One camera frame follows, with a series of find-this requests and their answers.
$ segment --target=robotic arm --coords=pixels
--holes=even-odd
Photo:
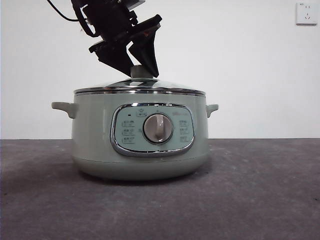
[[[152,76],[159,75],[154,41],[162,18],[156,15],[138,23],[136,13],[131,11],[145,0],[71,0],[71,2],[85,33],[90,37],[101,36],[103,39],[89,48],[91,53],[95,52],[100,62],[131,76],[131,67],[134,64],[127,53],[127,45],[133,42],[129,48],[130,53]],[[94,26],[94,33],[88,23]]]

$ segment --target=silver knob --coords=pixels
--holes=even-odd
[[[154,76],[146,70],[142,65],[135,65],[131,67],[131,77],[133,79],[153,79]]]
[[[165,115],[154,114],[144,122],[143,131],[146,138],[151,142],[161,144],[171,137],[173,125]]]

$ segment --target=lid knob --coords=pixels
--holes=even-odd
[[[149,73],[144,66],[135,65],[131,67],[131,77],[133,79],[153,79],[154,76]]]

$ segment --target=gray table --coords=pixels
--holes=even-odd
[[[70,140],[3,140],[1,239],[320,239],[320,139],[210,145],[191,175],[123,182],[80,173]]]

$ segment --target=lid rim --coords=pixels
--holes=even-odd
[[[80,93],[92,93],[92,92],[111,92],[111,91],[151,91],[151,92],[173,92],[173,93],[191,93],[198,95],[206,95],[204,91],[188,89],[188,88],[176,88],[176,87],[158,87],[158,86],[106,86],[106,87],[89,87],[81,88],[73,91],[74,94]]]

